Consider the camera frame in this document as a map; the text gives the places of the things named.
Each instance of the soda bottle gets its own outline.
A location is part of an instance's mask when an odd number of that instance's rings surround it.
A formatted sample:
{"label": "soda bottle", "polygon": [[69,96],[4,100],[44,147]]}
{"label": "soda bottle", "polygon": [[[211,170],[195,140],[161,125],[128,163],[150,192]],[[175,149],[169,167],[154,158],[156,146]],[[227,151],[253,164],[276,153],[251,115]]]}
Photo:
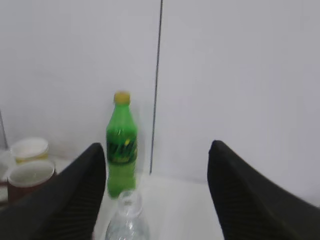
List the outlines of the soda bottle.
{"label": "soda bottle", "polygon": [[114,95],[114,111],[106,127],[106,157],[109,168],[107,180],[111,198],[124,190],[136,188],[137,126],[130,111],[130,94]]}

